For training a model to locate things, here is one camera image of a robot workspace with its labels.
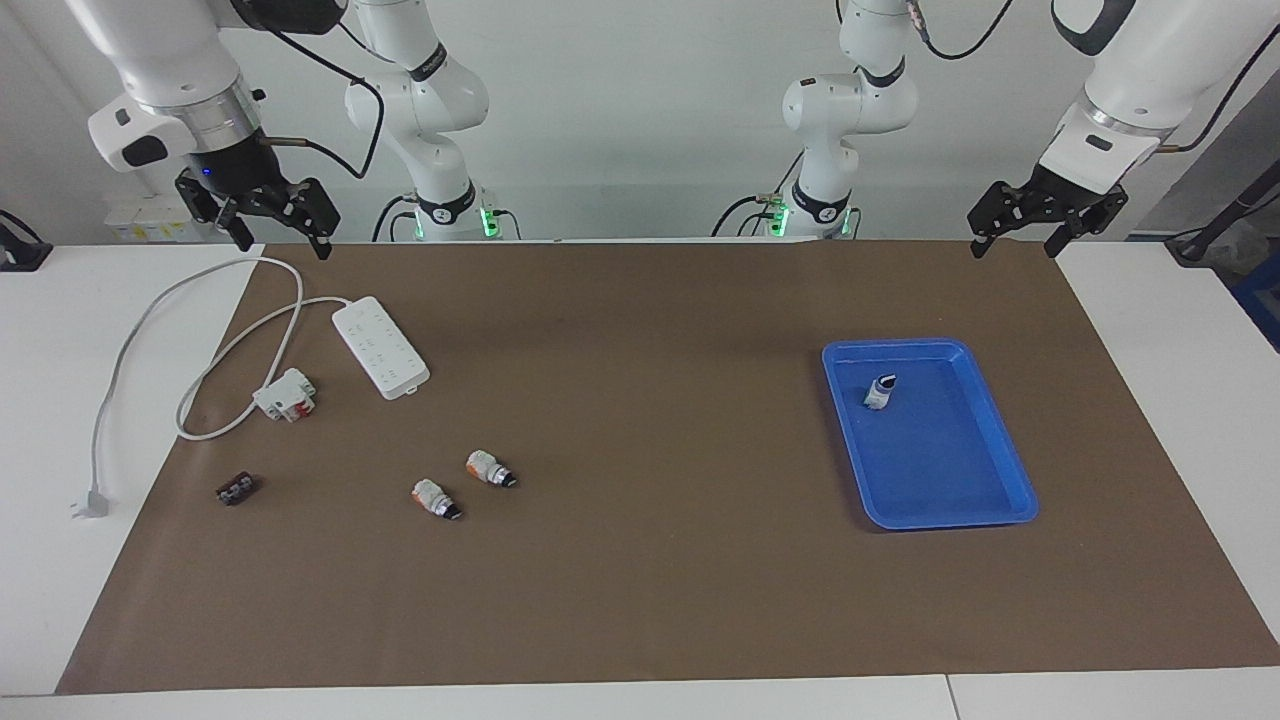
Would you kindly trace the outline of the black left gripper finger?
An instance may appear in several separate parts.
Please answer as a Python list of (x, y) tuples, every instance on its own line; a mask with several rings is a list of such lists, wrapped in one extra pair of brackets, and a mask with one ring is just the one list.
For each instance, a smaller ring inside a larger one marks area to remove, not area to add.
[(1057, 258), (1071, 242), (1085, 234), (1100, 234), (1105, 232), (1115, 217), (1128, 205), (1129, 195), (1125, 190), (1112, 190), (1098, 202), (1088, 208), (1064, 208), (1055, 210), (1051, 217), (1057, 223), (1053, 233), (1044, 241), (1044, 254), (1047, 258)]
[(1034, 188), (1014, 187), (997, 181), (983, 192), (966, 214), (966, 223), (973, 234), (972, 256), (982, 259), (1002, 234), (1048, 219), (1047, 195)]

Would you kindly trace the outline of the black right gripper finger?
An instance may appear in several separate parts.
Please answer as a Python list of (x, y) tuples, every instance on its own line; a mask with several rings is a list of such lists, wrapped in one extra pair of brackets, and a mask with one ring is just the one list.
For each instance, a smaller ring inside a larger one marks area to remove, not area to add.
[(259, 206), (265, 217), (302, 234), (317, 260), (330, 258), (332, 237), (340, 224), (340, 213), (319, 179), (265, 184), (259, 188)]
[(241, 219), (234, 199), (219, 202), (215, 195), (201, 184), (189, 168), (182, 170), (175, 177), (175, 191), (196, 223), (211, 225), (215, 231), (229, 237), (239, 251), (250, 251), (255, 238), (250, 228)]

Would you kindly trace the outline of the white background box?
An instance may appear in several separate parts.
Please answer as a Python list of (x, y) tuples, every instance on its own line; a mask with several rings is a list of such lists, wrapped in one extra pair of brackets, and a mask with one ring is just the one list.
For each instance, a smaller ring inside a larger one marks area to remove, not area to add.
[(177, 196), (125, 197), (102, 220), (120, 243), (207, 243), (216, 240)]

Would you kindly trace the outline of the black tripod stand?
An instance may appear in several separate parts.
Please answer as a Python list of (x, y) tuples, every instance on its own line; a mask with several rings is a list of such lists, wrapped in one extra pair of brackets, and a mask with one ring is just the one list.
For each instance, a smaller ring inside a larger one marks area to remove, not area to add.
[(1206, 225), (1175, 233), (1164, 241), (1164, 246), (1181, 266), (1196, 266), (1204, 259), (1210, 246), (1228, 229), (1239, 220), (1268, 208), (1279, 199), (1280, 158)]

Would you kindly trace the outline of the white power strip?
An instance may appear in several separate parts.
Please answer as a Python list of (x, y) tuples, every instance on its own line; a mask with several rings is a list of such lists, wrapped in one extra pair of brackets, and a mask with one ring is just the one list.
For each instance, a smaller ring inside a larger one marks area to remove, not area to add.
[(344, 305), (332, 324), (384, 400), (412, 395), (430, 379), (422, 356), (375, 297)]

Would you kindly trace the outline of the white red circuit breaker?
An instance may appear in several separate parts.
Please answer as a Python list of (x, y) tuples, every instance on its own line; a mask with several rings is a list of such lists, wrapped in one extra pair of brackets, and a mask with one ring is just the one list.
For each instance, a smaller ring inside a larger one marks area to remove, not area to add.
[(274, 421), (297, 421), (315, 409), (316, 388), (298, 369), (289, 368), (279, 378), (253, 392), (253, 405)]

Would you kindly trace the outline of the blue crate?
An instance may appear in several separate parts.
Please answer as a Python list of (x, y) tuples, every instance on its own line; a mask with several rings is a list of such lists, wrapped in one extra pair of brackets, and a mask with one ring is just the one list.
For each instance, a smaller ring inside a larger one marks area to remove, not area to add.
[(1230, 288), (1240, 309), (1280, 354), (1280, 250)]

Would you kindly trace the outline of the black clamp stand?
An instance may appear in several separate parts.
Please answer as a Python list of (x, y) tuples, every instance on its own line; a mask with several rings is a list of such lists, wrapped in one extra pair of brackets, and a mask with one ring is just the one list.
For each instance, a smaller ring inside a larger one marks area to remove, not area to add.
[(54, 250), (23, 219), (0, 209), (0, 273), (36, 272)]

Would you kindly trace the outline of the blue plastic tray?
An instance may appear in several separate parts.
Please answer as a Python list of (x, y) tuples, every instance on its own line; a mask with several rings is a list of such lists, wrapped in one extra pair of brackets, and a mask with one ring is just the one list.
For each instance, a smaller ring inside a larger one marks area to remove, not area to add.
[[(838, 341), (820, 354), (867, 516), (886, 530), (1020, 525), (1036, 489), (974, 352), (955, 338)], [(861, 401), (895, 373), (887, 409)]]

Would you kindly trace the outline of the brown table mat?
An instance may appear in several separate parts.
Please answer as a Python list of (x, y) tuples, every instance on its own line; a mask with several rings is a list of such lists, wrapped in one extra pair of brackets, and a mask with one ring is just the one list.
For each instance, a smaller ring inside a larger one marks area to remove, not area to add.
[[(430, 366), (384, 400), (305, 310), (297, 423), (177, 442), (61, 694), (1280, 665), (1057, 263), (1027, 243), (349, 245)], [(861, 510), (820, 351), (975, 352), (1020, 527)], [(497, 456), (515, 487), (471, 477)], [(233, 507), (215, 492), (260, 482)], [(438, 483), (463, 511), (424, 510)]]

